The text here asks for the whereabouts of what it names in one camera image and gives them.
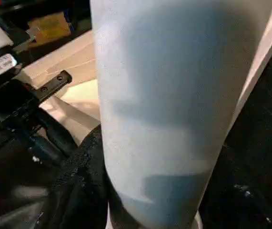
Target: black handle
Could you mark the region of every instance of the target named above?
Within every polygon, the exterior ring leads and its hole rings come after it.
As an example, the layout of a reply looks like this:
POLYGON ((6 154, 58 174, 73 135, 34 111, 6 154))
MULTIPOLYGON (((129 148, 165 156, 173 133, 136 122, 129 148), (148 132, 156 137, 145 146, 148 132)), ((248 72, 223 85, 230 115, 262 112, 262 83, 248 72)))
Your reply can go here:
POLYGON ((39 108, 34 114, 39 124, 46 130, 48 139, 58 147, 65 156, 78 148, 69 131, 45 110, 39 108))

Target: screw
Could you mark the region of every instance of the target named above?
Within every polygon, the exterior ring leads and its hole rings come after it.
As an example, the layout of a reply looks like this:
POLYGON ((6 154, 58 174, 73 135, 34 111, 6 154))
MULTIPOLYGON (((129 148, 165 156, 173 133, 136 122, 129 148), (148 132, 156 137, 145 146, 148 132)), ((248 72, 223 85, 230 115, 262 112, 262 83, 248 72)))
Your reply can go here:
POLYGON ((42 87, 42 88, 40 89, 40 91, 41 91, 41 92, 46 92, 46 91, 48 91, 48 88, 47 88, 47 87, 42 87))

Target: black plastic part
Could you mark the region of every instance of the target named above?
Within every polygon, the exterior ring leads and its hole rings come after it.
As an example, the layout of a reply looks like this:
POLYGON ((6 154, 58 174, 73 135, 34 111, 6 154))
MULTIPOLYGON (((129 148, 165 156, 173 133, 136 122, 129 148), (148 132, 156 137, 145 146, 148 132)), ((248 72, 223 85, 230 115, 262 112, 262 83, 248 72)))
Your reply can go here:
POLYGON ((15 128, 24 116, 39 106, 39 100, 19 80, 0 87, 0 126, 15 128))
POLYGON ((59 91, 63 86, 72 82, 72 76, 66 72, 62 71, 52 80, 44 84, 41 88, 34 91, 33 94, 39 99, 42 103, 46 99, 50 98, 53 94, 59 91))
POLYGON ((70 156, 78 146, 69 131, 45 110, 39 108, 33 114, 44 127, 48 139, 59 148, 65 156, 70 156))

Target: black machine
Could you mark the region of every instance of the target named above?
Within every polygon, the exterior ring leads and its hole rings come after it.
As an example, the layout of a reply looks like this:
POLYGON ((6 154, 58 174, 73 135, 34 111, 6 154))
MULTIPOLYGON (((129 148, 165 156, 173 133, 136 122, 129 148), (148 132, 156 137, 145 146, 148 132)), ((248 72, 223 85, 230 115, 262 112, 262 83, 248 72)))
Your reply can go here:
POLYGON ((100 127, 80 147, 39 105, 72 81, 62 71, 35 89, 14 77, 30 38, 0 18, 0 228, 103 229, 106 184, 100 127), (47 137, 38 134, 44 129, 47 137))

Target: white cylinder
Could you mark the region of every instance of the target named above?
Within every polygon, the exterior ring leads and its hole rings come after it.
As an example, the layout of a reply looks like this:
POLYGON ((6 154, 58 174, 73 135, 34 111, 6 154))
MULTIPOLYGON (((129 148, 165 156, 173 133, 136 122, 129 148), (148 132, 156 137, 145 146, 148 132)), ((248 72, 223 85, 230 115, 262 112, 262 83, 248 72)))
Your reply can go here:
POLYGON ((272 0, 91 1, 105 164, 125 212, 111 203, 113 224, 191 225, 271 9, 272 0))

